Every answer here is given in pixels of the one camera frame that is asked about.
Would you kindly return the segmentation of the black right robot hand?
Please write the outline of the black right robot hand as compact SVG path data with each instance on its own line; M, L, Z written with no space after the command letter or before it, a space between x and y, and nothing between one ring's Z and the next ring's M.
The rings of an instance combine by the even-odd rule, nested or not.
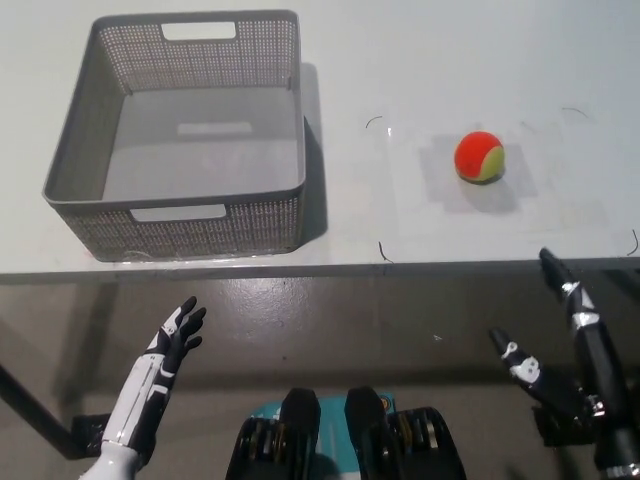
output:
M547 286L564 308L581 379L544 365L501 328L489 337L532 408L547 447L591 444L602 479L639 477L639 417L601 313L584 284L549 249L539 252Z

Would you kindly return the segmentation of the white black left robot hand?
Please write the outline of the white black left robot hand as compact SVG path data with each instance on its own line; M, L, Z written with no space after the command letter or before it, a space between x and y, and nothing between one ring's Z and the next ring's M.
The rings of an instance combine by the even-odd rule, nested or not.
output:
M180 366L202 343L206 309L189 297L160 326L135 361L120 391L102 440L149 458Z

